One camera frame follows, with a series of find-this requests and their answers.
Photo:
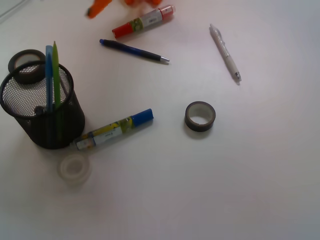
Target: tape roll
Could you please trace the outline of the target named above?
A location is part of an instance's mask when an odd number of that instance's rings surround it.
[[[69,185],[83,184],[91,174],[89,160],[81,154],[69,155],[59,163],[58,174]]]
[[[8,70],[12,73],[17,67],[34,61],[45,61],[46,56],[38,50],[28,49],[18,52],[14,55],[8,64]],[[46,76],[45,65],[38,65],[36,67],[30,67],[23,72],[20,71],[14,76],[14,79],[20,84],[34,84],[43,80]]]
[[[195,122],[192,118],[199,118],[202,121]],[[204,101],[195,101],[186,108],[184,121],[191,130],[205,132],[212,128],[216,119],[215,109]]]

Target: marker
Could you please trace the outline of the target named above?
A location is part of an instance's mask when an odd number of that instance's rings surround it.
[[[87,134],[75,139],[73,141],[73,145],[75,145],[78,150],[91,149],[105,143],[109,139],[128,133],[131,129],[151,121],[152,119],[154,119],[154,115],[152,110],[148,109],[136,115],[128,116],[125,119],[88,132]]]
[[[153,10],[142,17],[138,17],[126,24],[112,30],[114,37],[120,38],[127,34],[141,31],[142,29],[155,25],[167,19],[174,14],[176,8],[174,5],[167,5],[156,10]]]
[[[53,47],[45,46],[45,81],[46,81],[46,108],[49,113],[53,112],[53,69],[52,69]]]
[[[158,62],[169,62],[170,60],[168,58],[165,58],[163,56],[154,54],[152,52],[144,51],[132,46],[124,45],[123,43],[113,41],[113,40],[103,40],[100,39],[100,43],[106,47],[117,49],[129,54],[137,55],[145,59],[150,59]]]

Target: red marker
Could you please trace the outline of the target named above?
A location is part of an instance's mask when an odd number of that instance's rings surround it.
[[[175,11],[176,8],[174,5],[167,5],[153,10],[142,17],[138,17],[130,22],[127,22],[126,24],[113,29],[112,32],[114,37],[117,39],[124,35],[141,31],[145,27],[160,23],[173,15]]]

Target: pen tip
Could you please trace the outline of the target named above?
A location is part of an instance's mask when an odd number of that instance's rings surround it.
[[[165,58],[165,57],[161,57],[160,58],[160,62],[170,62],[170,60],[168,58]]]

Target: clear tape roll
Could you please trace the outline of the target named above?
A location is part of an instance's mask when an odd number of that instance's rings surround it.
[[[59,163],[57,171],[68,185],[74,186],[85,183],[90,177],[92,169],[86,156],[71,154]]]

